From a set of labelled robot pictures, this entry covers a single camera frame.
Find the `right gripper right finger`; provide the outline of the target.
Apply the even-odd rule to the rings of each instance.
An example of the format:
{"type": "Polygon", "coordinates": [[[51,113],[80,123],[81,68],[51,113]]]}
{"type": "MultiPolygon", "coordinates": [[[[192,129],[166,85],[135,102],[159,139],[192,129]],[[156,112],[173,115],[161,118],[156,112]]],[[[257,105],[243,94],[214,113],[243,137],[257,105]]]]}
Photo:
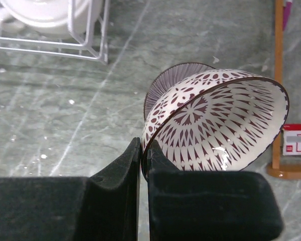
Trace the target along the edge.
{"type": "Polygon", "coordinates": [[[181,171],[147,151],[151,240],[274,240],[283,220],[268,181],[247,171],[181,171]]]}

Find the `purple striped bowl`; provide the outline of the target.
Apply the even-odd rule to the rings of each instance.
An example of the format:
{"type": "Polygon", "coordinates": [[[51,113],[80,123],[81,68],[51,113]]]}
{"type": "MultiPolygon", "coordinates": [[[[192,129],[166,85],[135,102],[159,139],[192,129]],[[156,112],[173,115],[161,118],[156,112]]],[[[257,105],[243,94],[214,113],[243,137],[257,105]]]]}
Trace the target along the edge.
{"type": "Polygon", "coordinates": [[[198,63],[186,62],[174,65],[162,72],[151,84],[144,101],[143,116],[146,120],[151,108],[156,101],[173,85],[186,77],[200,73],[214,67],[198,63]]]}

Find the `beige patterned bowl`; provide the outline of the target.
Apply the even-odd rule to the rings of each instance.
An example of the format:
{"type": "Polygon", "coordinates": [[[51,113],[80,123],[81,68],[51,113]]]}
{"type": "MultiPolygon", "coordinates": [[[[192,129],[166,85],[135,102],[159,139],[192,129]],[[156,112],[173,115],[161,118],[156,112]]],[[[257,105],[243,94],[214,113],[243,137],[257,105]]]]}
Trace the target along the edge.
{"type": "Polygon", "coordinates": [[[211,69],[170,87],[153,105],[141,137],[157,141],[183,171],[240,171],[273,143],[285,121],[275,113],[276,81],[237,69],[211,69]]]}

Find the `white wire dish rack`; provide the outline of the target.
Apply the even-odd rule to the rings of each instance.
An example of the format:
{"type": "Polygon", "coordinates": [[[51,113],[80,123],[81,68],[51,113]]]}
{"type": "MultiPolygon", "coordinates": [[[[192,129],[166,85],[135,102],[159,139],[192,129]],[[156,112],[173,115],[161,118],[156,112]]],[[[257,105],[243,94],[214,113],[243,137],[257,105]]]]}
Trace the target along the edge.
{"type": "Polygon", "coordinates": [[[44,36],[28,27],[16,34],[0,29],[0,50],[76,58],[107,64],[109,8],[110,2],[103,1],[101,13],[97,21],[93,23],[92,1],[90,1],[86,32],[77,34],[73,23],[75,2],[69,1],[67,26],[70,38],[44,36]]]}

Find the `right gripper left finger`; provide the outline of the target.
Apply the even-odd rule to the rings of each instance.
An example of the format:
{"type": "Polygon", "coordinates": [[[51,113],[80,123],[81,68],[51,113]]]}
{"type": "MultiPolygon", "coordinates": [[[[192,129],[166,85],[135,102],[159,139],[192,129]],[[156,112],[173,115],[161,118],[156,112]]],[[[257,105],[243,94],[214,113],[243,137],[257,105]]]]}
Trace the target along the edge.
{"type": "Polygon", "coordinates": [[[0,240],[137,240],[140,139],[91,177],[0,178],[0,240]]]}

